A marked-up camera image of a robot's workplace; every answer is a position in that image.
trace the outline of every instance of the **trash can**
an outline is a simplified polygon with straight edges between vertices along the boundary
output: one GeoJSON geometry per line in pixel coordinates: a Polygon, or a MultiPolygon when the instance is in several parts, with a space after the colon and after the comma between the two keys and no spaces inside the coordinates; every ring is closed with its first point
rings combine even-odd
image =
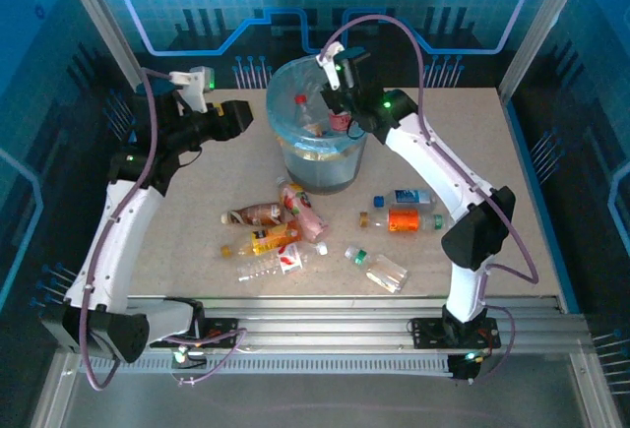
{"type": "Polygon", "coordinates": [[[339,118],[331,123],[320,95],[326,82],[315,57],[308,56],[278,69],[267,90],[269,123],[289,176],[320,195],[340,192],[354,181],[367,137],[356,123],[349,128],[340,128],[339,118]]]}

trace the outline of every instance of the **table surface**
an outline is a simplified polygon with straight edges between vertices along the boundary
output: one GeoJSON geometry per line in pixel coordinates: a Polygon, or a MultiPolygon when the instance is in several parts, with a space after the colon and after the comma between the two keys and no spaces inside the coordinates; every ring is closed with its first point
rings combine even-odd
{"type": "MultiPolygon", "coordinates": [[[[415,89],[406,92],[417,96],[415,89]]],[[[237,280],[239,259],[223,259],[220,246],[252,228],[221,224],[221,213],[277,200],[276,178],[285,175],[281,148],[266,118],[265,93],[215,91],[208,97],[213,102],[248,100],[254,122],[234,140],[205,143],[201,157],[175,174],[147,231],[130,293],[198,298],[390,295],[344,257],[347,246],[354,244],[370,254],[382,253],[409,271],[402,295],[448,295],[451,263],[440,246],[443,232],[391,234],[358,227],[358,214],[371,209],[374,195],[425,186],[403,159],[371,136],[352,185],[331,196],[310,195],[314,210],[331,224],[329,255],[300,273],[248,283],[237,280]]],[[[513,223],[530,249],[540,283],[531,285],[495,271],[487,294],[558,295],[555,269],[496,90],[426,90],[424,111],[437,134],[472,170],[497,188],[508,185],[517,197],[513,223]]],[[[192,156],[186,154],[182,163],[192,156]]],[[[445,212],[442,204],[440,211],[445,212]]],[[[512,238],[505,241],[496,262],[528,272],[512,238]]]]}

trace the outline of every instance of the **white clamp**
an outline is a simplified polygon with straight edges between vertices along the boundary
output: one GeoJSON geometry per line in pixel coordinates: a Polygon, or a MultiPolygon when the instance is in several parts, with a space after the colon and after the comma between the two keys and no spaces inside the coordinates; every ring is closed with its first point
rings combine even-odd
{"type": "Polygon", "coordinates": [[[182,99],[195,111],[206,113],[208,107],[204,99],[204,92],[215,88],[215,71],[210,67],[193,67],[190,72],[169,72],[170,81],[176,86],[182,86],[182,99]]]}
{"type": "Polygon", "coordinates": [[[340,82],[339,76],[337,74],[337,68],[335,66],[335,61],[333,58],[343,50],[344,46],[340,42],[335,41],[328,47],[326,52],[323,53],[322,59],[320,59],[321,54],[315,56],[317,64],[319,64],[319,67],[324,69],[326,77],[328,78],[328,82],[331,85],[331,89],[334,91],[336,91],[340,87],[340,82]]]}

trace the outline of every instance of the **pink beverage bottle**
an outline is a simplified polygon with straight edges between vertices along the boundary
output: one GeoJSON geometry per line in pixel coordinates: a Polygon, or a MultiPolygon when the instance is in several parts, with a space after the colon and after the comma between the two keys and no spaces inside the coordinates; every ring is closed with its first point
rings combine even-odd
{"type": "Polygon", "coordinates": [[[297,184],[291,184],[284,177],[279,177],[278,191],[280,193],[280,201],[295,216],[302,228],[304,239],[311,243],[321,241],[328,231],[328,223],[313,211],[304,189],[297,184]]]}

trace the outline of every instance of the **yellow bottle label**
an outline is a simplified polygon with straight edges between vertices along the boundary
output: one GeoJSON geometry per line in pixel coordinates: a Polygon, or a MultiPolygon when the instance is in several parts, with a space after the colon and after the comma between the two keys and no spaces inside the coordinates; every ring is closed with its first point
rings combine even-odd
{"type": "Polygon", "coordinates": [[[299,229],[295,221],[279,224],[273,228],[254,231],[252,233],[252,250],[256,256],[272,249],[286,246],[300,239],[299,229]]]}

